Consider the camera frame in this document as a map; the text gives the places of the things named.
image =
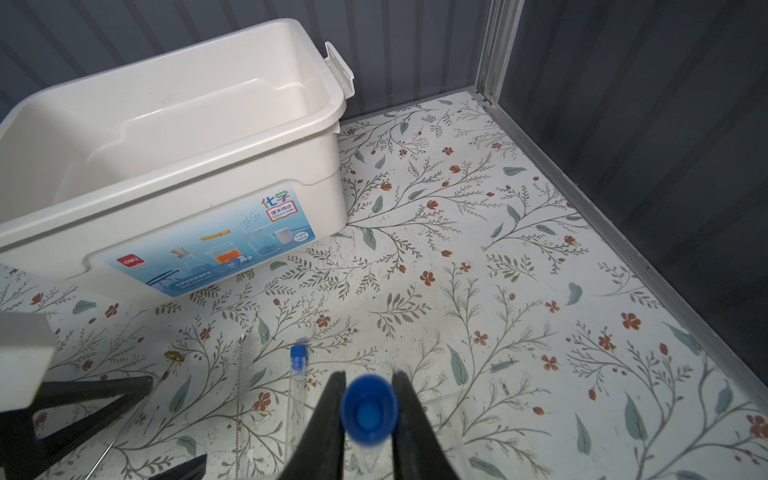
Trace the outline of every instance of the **orange liquid illustration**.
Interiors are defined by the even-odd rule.
[[[226,253],[222,253],[221,255],[216,257],[216,261],[218,263],[226,263],[226,262],[228,262],[230,260],[234,260],[234,259],[238,258],[240,255],[242,255],[242,253],[240,253],[240,251],[236,248],[236,249],[230,250],[230,251],[228,251]]]

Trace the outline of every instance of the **white cup illustration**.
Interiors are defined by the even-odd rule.
[[[277,235],[277,239],[280,240],[283,245],[293,242],[293,233],[291,233],[290,228],[281,228],[275,232],[275,235]]]

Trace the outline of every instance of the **blue cap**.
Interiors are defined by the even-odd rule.
[[[392,386],[378,375],[357,377],[341,399],[341,423],[349,437],[376,445],[392,434],[399,410]]]
[[[306,345],[294,345],[290,347],[290,358],[295,359],[296,357],[301,356],[306,358]]]

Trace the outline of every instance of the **box latch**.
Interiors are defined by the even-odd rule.
[[[344,98],[352,98],[355,96],[355,74],[352,73],[352,69],[346,64],[339,51],[329,41],[326,42],[326,51],[328,56],[325,58],[328,68],[333,72],[333,76],[336,77],[336,81],[341,85],[341,89],[344,90]]]

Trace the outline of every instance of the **red deli logo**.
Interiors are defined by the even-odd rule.
[[[138,268],[144,266],[146,263],[134,254],[126,255],[125,257],[118,258],[120,264],[127,266],[128,268]]]

